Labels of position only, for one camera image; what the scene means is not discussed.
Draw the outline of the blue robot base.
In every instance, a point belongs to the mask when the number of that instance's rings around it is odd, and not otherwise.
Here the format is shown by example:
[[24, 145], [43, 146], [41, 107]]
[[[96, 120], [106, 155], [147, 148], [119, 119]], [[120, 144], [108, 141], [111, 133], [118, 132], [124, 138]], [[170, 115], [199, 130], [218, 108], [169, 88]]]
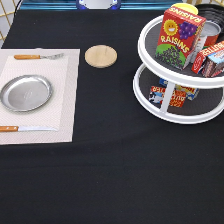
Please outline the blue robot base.
[[182, 0], [21, 0], [21, 10], [164, 10]]

